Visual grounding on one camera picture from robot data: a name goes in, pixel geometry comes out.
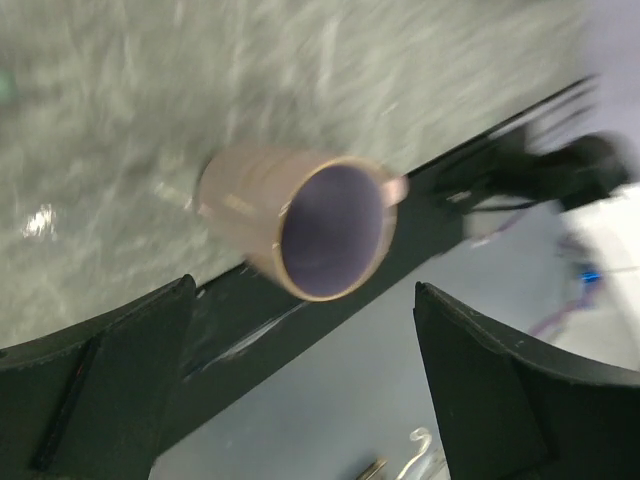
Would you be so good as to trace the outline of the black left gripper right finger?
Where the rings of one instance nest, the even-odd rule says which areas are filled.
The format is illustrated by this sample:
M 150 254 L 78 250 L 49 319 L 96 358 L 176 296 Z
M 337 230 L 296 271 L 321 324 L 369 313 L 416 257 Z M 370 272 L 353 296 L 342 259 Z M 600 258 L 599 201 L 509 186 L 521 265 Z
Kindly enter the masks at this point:
M 415 287 L 414 321 L 454 479 L 636 479 L 639 374 Z

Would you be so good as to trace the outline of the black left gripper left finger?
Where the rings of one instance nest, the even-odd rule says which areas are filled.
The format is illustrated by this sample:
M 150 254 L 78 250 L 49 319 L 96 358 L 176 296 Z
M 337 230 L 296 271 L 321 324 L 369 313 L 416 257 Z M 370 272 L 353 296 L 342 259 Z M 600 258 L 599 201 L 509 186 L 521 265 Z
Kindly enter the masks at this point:
M 194 300 L 186 275 L 2 349 L 2 478 L 147 478 Z

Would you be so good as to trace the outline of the pink speckled mug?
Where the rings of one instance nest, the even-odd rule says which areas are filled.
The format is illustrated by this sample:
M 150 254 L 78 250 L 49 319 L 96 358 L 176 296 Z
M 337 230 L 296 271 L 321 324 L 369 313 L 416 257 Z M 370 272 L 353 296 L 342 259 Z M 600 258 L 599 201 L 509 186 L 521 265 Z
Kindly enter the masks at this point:
M 194 205 L 214 235 L 299 299 L 364 284 L 386 256 L 408 179 L 373 160 L 274 146 L 217 153 Z

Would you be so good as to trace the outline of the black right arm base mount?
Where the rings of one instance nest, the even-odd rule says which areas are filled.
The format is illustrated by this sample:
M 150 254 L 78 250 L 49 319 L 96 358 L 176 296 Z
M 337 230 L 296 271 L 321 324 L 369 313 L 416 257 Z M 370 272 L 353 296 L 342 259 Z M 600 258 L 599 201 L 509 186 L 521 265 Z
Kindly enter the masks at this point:
M 637 158 L 632 143 L 610 132 L 584 135 L 544 153 L 497 141 L 478 160 L 441 171 L 432 194 L 460 214 L 516 212 L 549 201 L 569 211 L 629 183 L 627 162 Z

